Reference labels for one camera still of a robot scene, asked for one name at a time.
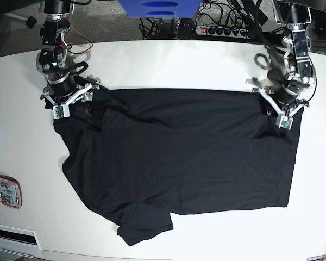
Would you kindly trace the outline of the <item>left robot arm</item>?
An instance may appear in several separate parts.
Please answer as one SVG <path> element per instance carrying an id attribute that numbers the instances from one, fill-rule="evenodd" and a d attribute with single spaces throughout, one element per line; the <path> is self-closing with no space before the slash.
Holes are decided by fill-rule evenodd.
<path id="1" fill-rule="evenodd" d="M 262 96 L 265 116 L 292 116 L 301 107 L 309 106 L 311 99 L 301 98 L 301 94 L 316 88 L 316 70 L 309 56 L 310 39 L 306 28 L 312 22 L 310 8 L 291 1 L 273 1 L 274 18 L 283 26 L 280 50 L 270 43 L 260 27 L 260 5 L 255 4 L 255 28 L 258 37 L 265 45 L 268 55 L 258 53 L 254 60 L 263 58 L 269 63 L 267 79 L 272 82 L 264 86 L 256 78 L 254 89 Z"/>

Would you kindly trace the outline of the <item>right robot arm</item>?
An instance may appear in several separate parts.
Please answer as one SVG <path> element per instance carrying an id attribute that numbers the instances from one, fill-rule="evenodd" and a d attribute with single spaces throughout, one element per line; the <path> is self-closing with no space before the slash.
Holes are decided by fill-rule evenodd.
<path id="1" fill-rule="evenodd" d="M 91 102 L 99 81 L 81 74 L 88 63 L 67 63 L 71 46 L 65 37 L 71 31 L 68 17 L 76 5 L 87 6 L 91 1 L 45 1 L 46 19 L 41 27 L 42 47 L 36 58 L 36 68 L 45 77 L 47 86 L 40 99 L 52 107 L 53 118 L 70 116 L 70 106 L 77 102 Z"/>

